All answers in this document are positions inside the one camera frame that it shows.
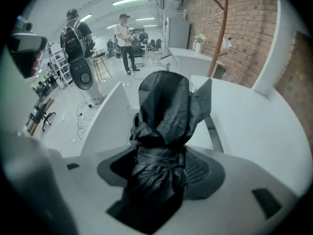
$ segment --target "black pants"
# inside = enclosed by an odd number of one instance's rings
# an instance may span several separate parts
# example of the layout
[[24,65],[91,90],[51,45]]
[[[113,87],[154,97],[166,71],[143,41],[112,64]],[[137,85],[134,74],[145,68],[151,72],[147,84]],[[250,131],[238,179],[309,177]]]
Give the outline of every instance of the black pants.
[[120,50],[123,53],[123,63],[124,63],[125,71],[129,71],[127,53],[129,54],[129,58],[130,58],[131,63],[132,63],[132,69],[135,70],[136,65],[135,65],[135,59],[134,59],[134,54],[133,54],[133,47],[132,46],[122,46],[122,47],[120,47]]

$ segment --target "white ceiling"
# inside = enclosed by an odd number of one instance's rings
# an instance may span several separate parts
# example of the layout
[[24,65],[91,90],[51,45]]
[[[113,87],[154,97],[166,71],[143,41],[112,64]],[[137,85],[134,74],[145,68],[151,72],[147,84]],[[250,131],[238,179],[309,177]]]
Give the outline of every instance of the white ceiling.
[[[66,24],[66,12],[78,9],[80,18],[91,13],[92,17],[85,22],[90,26],[93,35],[105,33],[108,26],[118,23],[122,13],[131,16],[130,27],[142,27],[146,24],[162,25],[163,13],[160,0],[136,1],[118,6],[112,3],[120,0],[36,0],[28,20],[33,23],[33,32],[46,36],[49,41],[57,40]],[[137,18],[155,17],[155,21],[136,21]]]

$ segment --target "shoe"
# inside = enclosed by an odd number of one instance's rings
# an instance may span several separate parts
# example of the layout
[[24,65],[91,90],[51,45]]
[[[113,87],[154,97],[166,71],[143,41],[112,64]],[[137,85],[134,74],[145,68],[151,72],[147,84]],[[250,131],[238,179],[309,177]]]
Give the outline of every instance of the shoe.
[[103,97],[99,97],[97,98],[97,105],[98,104],[102,104],[102,102],[104,101],[104,99],[106,99],[107,95],[103,96]]

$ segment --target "vase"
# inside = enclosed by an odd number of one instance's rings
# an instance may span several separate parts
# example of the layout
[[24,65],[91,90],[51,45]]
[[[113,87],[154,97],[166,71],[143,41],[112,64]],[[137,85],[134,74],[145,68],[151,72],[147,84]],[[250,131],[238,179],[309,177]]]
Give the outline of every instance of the vase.
[[201,51],[201,44],[197,43],[196,44],[196,53],[200,53],[200,51]]

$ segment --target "wooden coat rack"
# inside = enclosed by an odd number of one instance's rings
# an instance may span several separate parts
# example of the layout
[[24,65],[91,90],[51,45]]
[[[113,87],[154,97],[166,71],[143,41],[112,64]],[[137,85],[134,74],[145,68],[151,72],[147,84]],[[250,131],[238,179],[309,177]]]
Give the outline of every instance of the wooden coat rack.
[[220,57],[220,56],[224,56],[224,55],[228,54],[227,51],[220,52],[221,46],[222,46],[222,42],[223,42],[224,33],[225,33],[225,28],[226,28],[227,12],[228,12],[228,0],[224,0],[224,6],[221,5],[221,3],[218,0],[213,0],[213,1],[215,3],[217,3],[217,5],[222,9],[222,11],[223,11],[223,18],[222,18],[222,23],[219,23],[215,19],[215,22],[217,22],[217,24],[220,25],[220,33],[219,33],[219,37],[218,37],[216,45],[215,45],[215,50],[214,50],[214,54],[213,54],[213,57],[212,57],[211,65],[210,65],[209,71],[207,73],[208,77],[211,77],[211,75],[212,75],[212,72],[213,72],[214,67],[216,65],[217,58]]

